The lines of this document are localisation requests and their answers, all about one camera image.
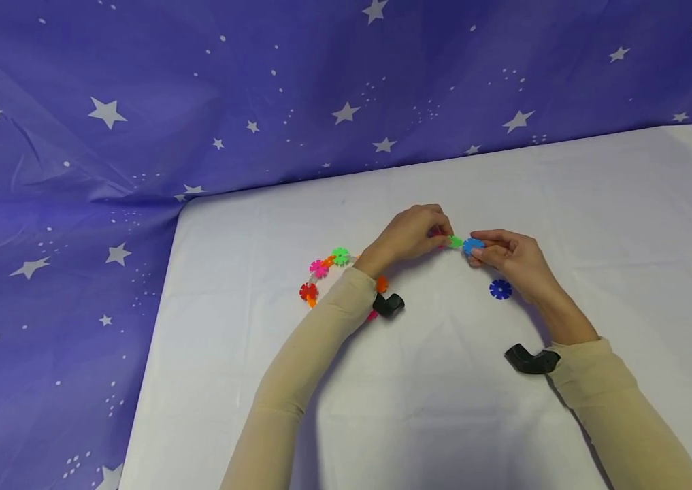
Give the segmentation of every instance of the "sleeve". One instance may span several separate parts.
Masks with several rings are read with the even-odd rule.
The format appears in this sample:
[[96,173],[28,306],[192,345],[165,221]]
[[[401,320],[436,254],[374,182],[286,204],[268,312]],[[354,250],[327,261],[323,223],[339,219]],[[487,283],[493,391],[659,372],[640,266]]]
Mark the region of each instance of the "sleeve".
[[553,384],[615,490],[692,490],[690,456],[606,339],[551,350],[561,355]]
[[264,374],[221,490],[287,490],[301,416],[344,340],[362,325],[376,281],[346,269]]

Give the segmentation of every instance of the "blue snowflake piece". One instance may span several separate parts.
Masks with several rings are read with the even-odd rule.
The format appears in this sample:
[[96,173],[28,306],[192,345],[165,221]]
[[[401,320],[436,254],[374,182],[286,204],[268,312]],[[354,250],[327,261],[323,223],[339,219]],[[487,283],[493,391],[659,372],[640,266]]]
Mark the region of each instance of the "blue snowflake piece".
[[482,242],[479,238],[469,238],[463,242],[463,253],[466,254],[466,256],[469,256],[471,254],[471,250],[474,248],[484,248],[484,242]]
[[490,283],[490,294],[498,300],[509,299],[512,295],[512,285],[504,279],[496,279]]

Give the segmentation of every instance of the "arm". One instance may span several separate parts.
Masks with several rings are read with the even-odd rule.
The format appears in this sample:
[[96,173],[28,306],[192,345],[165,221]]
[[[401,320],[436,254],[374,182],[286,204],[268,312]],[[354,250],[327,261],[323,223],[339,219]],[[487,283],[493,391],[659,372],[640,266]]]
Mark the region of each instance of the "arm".
[[453,234],[440,206],[399,213],[294,329],[259,383],[221,490],[288,489],[299,423],[321,376],[367,318],[383,269],[446,243],[427,237],[435,226]]
[[609,342],[561,288],[535,240],[502,230],[475,231],[486,248],[469,258],[500,270],[536,306],[561,356],[550,373],[588,433],[615,490],[692,490],[692,461],[640,391]]

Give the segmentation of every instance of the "star-patterned fabric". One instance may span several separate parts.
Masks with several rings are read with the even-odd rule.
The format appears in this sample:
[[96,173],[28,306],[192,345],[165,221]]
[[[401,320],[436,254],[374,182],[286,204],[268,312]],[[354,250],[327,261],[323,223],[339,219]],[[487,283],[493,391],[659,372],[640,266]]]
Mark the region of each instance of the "star-patterned fabric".
[[692,0],[0,0],[0,489],[117,488],[196,196],[670,124]]

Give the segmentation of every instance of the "black curved piece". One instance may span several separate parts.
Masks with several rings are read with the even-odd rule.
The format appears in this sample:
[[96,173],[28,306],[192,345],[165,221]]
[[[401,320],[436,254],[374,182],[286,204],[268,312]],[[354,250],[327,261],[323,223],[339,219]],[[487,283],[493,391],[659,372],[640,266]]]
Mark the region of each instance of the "black curved piece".
[[376,300],[373,301],[373,310],[376,310],[376,313],[386,319],[391,319],[392,316],[395,316],[398,311],[405,307],[406,303],[403,301],[403,298],[396,294],[391,295],[388,299],[383,298],[381,294],[377,294]]
[[516,344],[507,350],[504,357],[512,367],[525,374],[547,374],[555,370],[555,366],[561,360],[561,356],[550,350],[543,350],[533,356],[522,344]]

